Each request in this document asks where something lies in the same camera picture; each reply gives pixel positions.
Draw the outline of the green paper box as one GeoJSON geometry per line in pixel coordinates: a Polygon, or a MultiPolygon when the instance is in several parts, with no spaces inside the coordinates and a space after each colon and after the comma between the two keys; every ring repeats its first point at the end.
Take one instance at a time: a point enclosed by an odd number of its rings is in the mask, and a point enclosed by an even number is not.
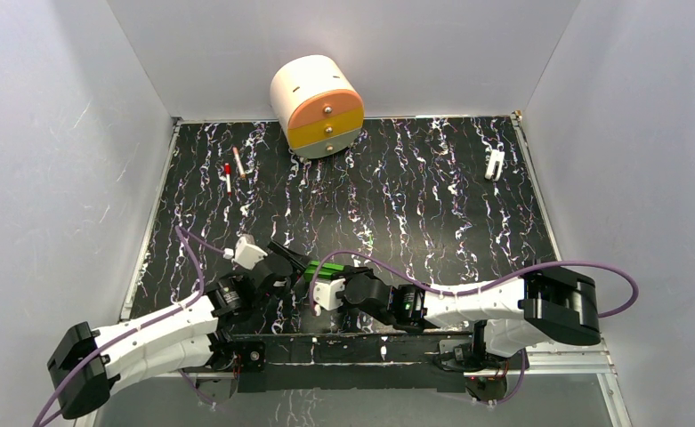
{"type": "MultiPolygon", "coordinates": [[[[310,261],[303,273],[303,280],[306,282],[312,281],[318,266],[318,261],[310,261]]],[[[350,268],[351,266],[326,262],[319,270],[318,279],[329,281],[334,274],[341,274],[343,271],[347,271],[350,268]]]]}

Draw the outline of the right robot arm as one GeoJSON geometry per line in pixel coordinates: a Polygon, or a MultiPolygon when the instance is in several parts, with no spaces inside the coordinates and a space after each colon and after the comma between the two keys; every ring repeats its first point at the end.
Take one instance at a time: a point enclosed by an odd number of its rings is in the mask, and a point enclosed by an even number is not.
{"type": "Polygon", "coordinates": [[[468,325],[473,342],[457,350],[470,368],[492,368],[541,342],[592,346],[601,340],[595,282],[562,266],[541,266],[499,285],[389,286],[371,269],[333,275],[323,310],[352,308],[400,331],[468,325]]]}

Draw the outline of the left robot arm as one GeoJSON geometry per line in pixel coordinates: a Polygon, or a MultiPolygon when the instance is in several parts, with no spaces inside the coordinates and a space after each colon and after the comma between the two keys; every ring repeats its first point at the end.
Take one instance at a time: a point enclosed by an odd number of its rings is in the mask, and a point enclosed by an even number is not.
{"type": "Polygon", "coordinates": [[[225,330],[285,293],[311,258],[276,241],[261,248],[243,236],[232,262],[230,272],[212,282],[200,278],[189,297],[164,309],[112,326],[71,326],[46,364],[54,393],[35,424],[88,415],[119,391],[157,375],[230,367],[242,350],[225,330]]]}

